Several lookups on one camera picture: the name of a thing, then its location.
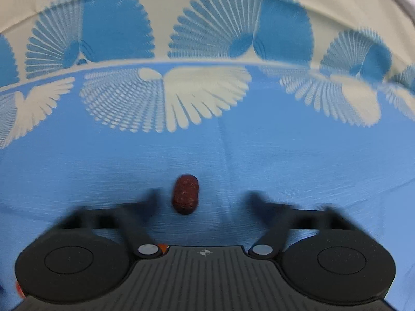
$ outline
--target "metal bolt head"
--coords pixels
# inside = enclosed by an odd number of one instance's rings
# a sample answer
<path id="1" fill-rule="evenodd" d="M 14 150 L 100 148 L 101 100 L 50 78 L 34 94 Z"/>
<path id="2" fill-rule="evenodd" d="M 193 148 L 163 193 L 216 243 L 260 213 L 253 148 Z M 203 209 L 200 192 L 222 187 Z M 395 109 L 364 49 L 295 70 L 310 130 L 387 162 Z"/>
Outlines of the metal bolt head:
<path id="1" fill-rule="evenodd" d="M 269 255 L 273 252 L 273 249 L 271 246 L 266 244 L 257 244 L 252 248 L 252 251 L 257 255 Z"/>
<path id="2" fill-rule="evenodd" d="M 138 247 L 138 252 L 142 255 L 154 255 L 158 252 L 158 247 L 155 244 L 143 244 Z"/>

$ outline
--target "ribbed surface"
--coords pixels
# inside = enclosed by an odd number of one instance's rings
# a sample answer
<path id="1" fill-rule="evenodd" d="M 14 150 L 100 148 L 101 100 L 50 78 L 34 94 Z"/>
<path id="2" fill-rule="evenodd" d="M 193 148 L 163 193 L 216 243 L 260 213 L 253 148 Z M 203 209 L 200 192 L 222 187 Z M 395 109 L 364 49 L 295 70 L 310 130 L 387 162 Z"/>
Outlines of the ribbed surface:
<path id="1" fill-rule="evenodd" d="M 16 311 L 392 311 L 382 301 L 330 306 L 293 290 L 270 261 L 241 247 L 171 247 L 136 264 L 128 279 L 100 299 L 76 306 L 26 298 Z"/>

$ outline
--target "sausage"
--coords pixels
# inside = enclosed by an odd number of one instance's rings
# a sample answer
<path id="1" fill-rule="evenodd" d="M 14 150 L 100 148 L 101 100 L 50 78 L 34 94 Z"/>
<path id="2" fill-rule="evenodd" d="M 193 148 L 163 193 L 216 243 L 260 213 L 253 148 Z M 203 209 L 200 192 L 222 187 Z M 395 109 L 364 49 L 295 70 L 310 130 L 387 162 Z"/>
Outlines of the sausage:
<path id="1" fill-rule="evenodd" d="M 180 176 L 173 190 L 173 208 L 182 215 L 193 213 L 199 203 L 199 181 L 190 174 Z"/>

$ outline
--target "orange component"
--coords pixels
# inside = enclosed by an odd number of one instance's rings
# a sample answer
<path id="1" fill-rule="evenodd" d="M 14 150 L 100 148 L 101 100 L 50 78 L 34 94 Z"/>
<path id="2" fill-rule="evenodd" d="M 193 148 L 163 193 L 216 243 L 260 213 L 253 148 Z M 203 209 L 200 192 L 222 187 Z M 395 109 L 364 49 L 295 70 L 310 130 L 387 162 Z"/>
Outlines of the orange component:
<path id="1" fill-rule="evenodd" d="M 165 254 L 167 252 L 167 248 L 169 247 L 167 244 L 162 244 L 162 243 L 158 244 L 157 246 L 161 249 L 163 254 Z"/>
<path id="2" fill-rule="evenodd" d="M 23 293 L 23 291 L 22 291 L 22 288 L 20 287 L 20 284 L 16 281 L 16 291 L 17 291 L 17 294 L 19 295 L 19 297 L 21 297 L 21 298 L 26 298 L 26 296 L 24 295 L 24 293 Z"/>

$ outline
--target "blue fabric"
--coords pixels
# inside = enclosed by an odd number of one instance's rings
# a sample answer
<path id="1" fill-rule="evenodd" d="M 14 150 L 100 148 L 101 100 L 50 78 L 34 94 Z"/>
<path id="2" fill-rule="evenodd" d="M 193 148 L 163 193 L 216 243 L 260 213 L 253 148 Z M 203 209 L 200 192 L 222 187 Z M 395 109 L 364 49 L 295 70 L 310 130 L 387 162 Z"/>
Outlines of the blue fabric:
<path id="1" fill-rule="evenodd" d="M 248 70 L 252 82 L 244 101 L 174 134 L 97 125 L 76 92 L 84 73 L 72 74 L 74 90 L 53 115 L 0 150 L 0 279 L 8 292 L 2 308 L 19 301 L 17 255 L 56 217 L 78 205 L 134 201 L 149 188 L 162 189 L 161 211 L 149 232 L 168 244 L 250 246 L 264 228 L 243 204 L 248 190 L 309 209 L 332 203 L 395 257 L 396 282 L 388 298 L 402 305 L 401 285 L 415 251 L 406 241 L 415 208 L 413 123 L 379 97 L 383 117 L 377 125 L 341 124 L 295 101 L 257 67 Z M 189 216 L 170 205 L 183 173 L 200 182 L 200 205 Z"/>
<path id="2" fill-rule="evenodd" d="M 155 63 L 138 0 L 55 0 L 27 39 L 26 84 L 0 36 L 0 310 L 19 302 L 18 254 L 58 217 L 160 188 L 148 231 L 170 245 L 249 247 L 264 232 L 244 204 L 250 190 L 336 205 L 391 252 L 387 300 L 412 311 L 414 66 L 384 82 L 387 44 L 342 29 L 312 68 L 321 44 L 294 0 L 191 0 L 167 31 L 171 61 Z M 232 61 L 251 48 L 261 64 Z M 130 58 L 147 60 L 93 64 Z M 189 216 L 171 207 L 184 173 L 200 183 Z"/>

